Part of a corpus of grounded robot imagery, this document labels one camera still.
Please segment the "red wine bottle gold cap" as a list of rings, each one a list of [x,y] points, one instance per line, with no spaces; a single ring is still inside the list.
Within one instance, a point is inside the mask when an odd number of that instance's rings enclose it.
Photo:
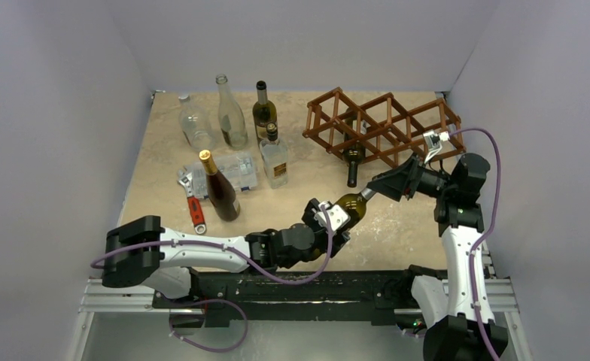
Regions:
[[[226,222],[236,220],[240,215],[241,207],[233,186],[219,170],[209,150],[201,150],[199,159],[205,170],[208,199],[216,214]]]

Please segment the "dark bottle silver cap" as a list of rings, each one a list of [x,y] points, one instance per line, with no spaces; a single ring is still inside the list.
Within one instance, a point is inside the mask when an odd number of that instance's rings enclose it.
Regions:
[[[267,85],[264,80],[256,83],[257,101],[252,108],[254,129],[259,144],[267,138],[266,127],[269,123],[277,121],[277,110],[273,102],[268,99]]]

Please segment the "clear glass bottle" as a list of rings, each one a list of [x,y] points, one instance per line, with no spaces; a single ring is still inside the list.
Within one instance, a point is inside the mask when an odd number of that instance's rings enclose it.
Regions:
[[[217,142],[208,114],[189,95],[178,100],[181,106],[178,122],[189,146],[197,152],[213,150]]]
[[[225,74],[216,76],[216,84],[219,94],[217,116],[224,141],[230,148],[241,150],[248,143],[248,133],[242,109],[231,92]]]

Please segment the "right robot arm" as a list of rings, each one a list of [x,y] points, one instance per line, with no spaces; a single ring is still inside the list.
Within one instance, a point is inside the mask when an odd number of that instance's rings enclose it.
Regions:
[[[434,171],[413,154],[367,185],[395,201],[415,193],[436,200],[434,219],[446,252],[448,284],[422,275],[398,287],[400,300],[419,305],[427,324],[425,360],[498,360],[509,344],[509,332],[496,323],[489,304],[482,262],[487,232],[477,200],[490,169],[485,158],[466,153],[452,173]]]

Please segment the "clear bottle black cap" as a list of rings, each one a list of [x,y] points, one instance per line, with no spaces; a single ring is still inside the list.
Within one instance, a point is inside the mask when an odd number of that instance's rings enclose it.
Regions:
[[[287,145],[278,136],[275,122],[266,125],[266,138],[260,142],[259,148],[270,187],[276,189],[284,186],[288,181],[288,151]]]

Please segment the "green bottle silver neck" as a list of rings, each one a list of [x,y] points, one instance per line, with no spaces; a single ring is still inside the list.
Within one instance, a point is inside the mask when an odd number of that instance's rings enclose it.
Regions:
[[[339,231],[347,232],[356,226],[366,215],[367,202],[376,194],[368,187],[359,193],[347,193],[341,196],[334,205],[338,205],[349,217],[348,222]]]

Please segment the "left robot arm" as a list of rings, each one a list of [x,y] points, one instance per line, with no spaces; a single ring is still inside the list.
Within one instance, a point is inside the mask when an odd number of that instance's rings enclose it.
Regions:
[[[186,235],[162,226],[159,216],[147,215],[109,231],[104,255],[91,266],[102,270],[104,287],[146,286],[189,308],[200,297],[190,268],[233,274],[252,268],[275,280],[278,268],[291,268],[321,256],[330,259],[348,240],[345,232],[352,219],[337,203],[311,199],[301,223],[218,238]]]

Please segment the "dark bottle black cap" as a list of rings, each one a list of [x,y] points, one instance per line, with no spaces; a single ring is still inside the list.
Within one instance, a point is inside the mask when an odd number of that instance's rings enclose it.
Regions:
[[[354,125],[354,122],[356,119],[357,119],[356,116],[354,114],[351,114],[351,117],[349,117],[345,122],[346,122],[347,126],[354,128],[353,125]],[[362,130],[362,128],[363,128],[362,124],[363,124],[362,121],[360,121],[358,123],[359,130]],[[344,137],[343,138],[344,141],[350,141],[352,139],[352,137],[347,132],[344,133],[343,137]],[[352,144],[351,146],[346,147],[342,151],[342,158],[348,165],[348,180],[347,180],[348,187],[355,188],[357,186],[358,166],[363,162],[365,157],[366,157],[366,149],[359,142],[356,142],[356,143]]]

